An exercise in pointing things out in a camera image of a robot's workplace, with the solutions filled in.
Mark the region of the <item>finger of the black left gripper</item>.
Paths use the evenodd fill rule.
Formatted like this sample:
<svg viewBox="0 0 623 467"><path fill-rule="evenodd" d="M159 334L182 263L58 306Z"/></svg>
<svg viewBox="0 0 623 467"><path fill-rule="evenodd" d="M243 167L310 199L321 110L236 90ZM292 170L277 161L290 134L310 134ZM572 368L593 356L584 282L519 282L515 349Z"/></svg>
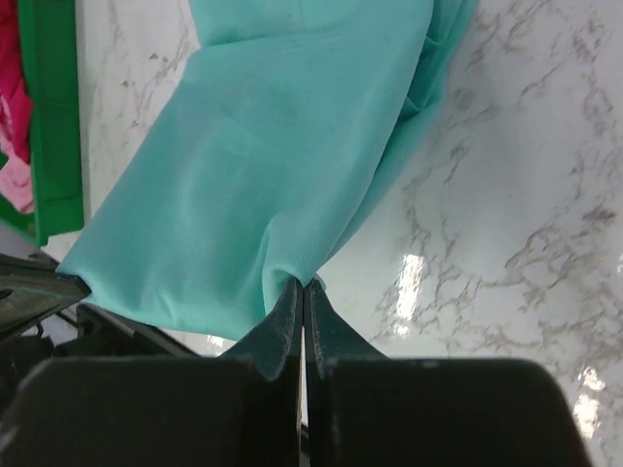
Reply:
<svg viewBox="0 0 623 467"><path fill-rule="evenodd" d="M17 336L91 293L82 278L50 262L1 255L1 335Z"/></svg>

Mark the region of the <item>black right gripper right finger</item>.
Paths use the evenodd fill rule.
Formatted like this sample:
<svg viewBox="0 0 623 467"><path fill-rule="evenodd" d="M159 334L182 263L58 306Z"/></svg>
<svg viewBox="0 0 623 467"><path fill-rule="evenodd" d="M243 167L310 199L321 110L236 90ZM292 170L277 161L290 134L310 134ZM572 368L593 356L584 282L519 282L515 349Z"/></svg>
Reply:
<svg viewBox="0 0 623 467"><path fill-rule="evenodd" d="M314 466L587 466L559 384L513 358L392 359L332 307L303 305Z"/></svg>

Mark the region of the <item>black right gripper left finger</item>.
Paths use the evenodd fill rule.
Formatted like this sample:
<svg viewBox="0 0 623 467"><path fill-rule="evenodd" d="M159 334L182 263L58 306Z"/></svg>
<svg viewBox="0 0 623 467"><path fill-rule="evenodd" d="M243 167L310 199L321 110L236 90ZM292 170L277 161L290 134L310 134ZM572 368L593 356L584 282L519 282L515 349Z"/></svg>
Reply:
<svg viewBox="0 0 623 467"><path fill-rule="evenodd" d="M5 466L296 466L304 290L216 358L38 365L1 419Z"/></svg>

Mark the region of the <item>teal t shirt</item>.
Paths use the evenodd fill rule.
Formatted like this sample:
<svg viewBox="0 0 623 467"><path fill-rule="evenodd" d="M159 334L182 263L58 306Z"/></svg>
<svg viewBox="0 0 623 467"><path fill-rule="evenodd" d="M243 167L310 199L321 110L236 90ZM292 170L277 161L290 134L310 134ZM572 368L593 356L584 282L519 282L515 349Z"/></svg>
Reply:
<svg viewBox="0 0 623 467"><path fill-rule="evenodd" d="M472 1L195 1L200 40L59 271L239 340L354 235L435 118Z"/></svg>

